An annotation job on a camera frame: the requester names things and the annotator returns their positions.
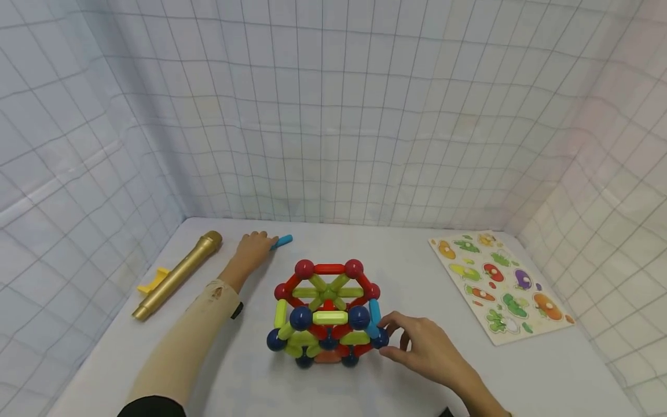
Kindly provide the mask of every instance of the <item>geometric toy structure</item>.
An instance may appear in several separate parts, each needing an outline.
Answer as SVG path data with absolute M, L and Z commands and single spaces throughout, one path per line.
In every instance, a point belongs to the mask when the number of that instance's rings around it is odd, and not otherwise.
M 338 275 L 330 283 L 322 275 Z M 355 280 L 359 287 L 344 288 Z M 312 288 L 297 288 L 309 282 Z M 364 275 L 364 266 L 356 259 L 342 264 L 314 265 L 300 260 L 294 275 L 273 292 L 278 300 L 274 329 L 266 338 L 270 350 L 284 350 L 296 359 L 301 368 L 313 362 L 342 362 L 352 367 L 359 357 L 372 348 L 389 344 L 387 331 L 378 327 L 380 321 L 380 287 Z M 311 298 L 308 304 L 302 298 Z M 344 298 L 353 298 L 345 303 Z M 293 310 L 287 318 L 287 305 Z

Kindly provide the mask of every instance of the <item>white table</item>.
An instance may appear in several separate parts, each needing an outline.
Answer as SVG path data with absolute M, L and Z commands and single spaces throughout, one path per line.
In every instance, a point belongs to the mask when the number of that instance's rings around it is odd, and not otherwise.
M 273 289 L 304 258 L 316 264 L 361 260 L 367 277 L 382 290 L 382 313 L 399 310 L 442 326 L 516 416 L 637 415 L 575 326 L 493 346 L 427 243 L 428 238 L 446 236 L 447 230 L 192 218 L 181 224 L 142 282 L 152 280 L 157 266 L 175 266 L 208 230 L 222 234 L 225 243 L 220 252 L 146 323 L 130 316 L 141 300 L 138 293 L 132 295 L 51 416 L 115 416 L 153 347 L 226 265 L 240 237 L 251 230 L 292 234 L 294 241 L 278 249 L 266 268 L 255 273 L 252 282 L 261 278 L 257 286 L 246 285 L 242 291 L 243 314 L 220 332 L 187 407 L 190 416 L 437 416 L 445 406 L 455 416 L 467 416 L 451 391 L 376 351 L 364 355 L 352 369 L 316 364 L 309 370 L 299 369 L 283 352 L 270 352 L 265 340 L 275 313 Z M 499 236 L 521 262 L 537 271 L 514 238 Z M 398 335 L 391 343 L 398 344 Z

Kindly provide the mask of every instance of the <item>yellow microphone handle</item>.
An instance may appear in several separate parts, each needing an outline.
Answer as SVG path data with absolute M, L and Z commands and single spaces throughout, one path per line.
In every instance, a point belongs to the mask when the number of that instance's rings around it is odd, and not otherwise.
M 222 246 L 222 236 L 211 230 L 199 238 L 195 247 L 176 265 L 165 279 L 143 299 L 132 317 L 144 322 Z

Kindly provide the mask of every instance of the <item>right hand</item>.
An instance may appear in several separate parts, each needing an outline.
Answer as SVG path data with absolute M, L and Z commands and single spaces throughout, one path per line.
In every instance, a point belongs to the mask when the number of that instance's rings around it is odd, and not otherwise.
M 403 329 L 400 348 L 386 346 L 380 349 L 382 356 L 455 392 L 480 381 L 478 373 L 463 359 L 444 330 L 431 320 L 392 312 L 378 326 L 386 328 L 389 336 Z

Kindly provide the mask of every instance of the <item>forearm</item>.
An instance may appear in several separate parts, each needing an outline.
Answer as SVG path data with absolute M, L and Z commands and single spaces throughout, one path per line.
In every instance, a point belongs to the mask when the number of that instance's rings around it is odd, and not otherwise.
M 230 262 L 162 338 L 135 379 L 127 402 L 164 396 L 186 405 L 215 336 L 239 304 L 247 274 Z
M 466 405 L 470 417 L 508 417 L 510 415 L 478 376 L 465 386 L 456 387 L 454 392 Z

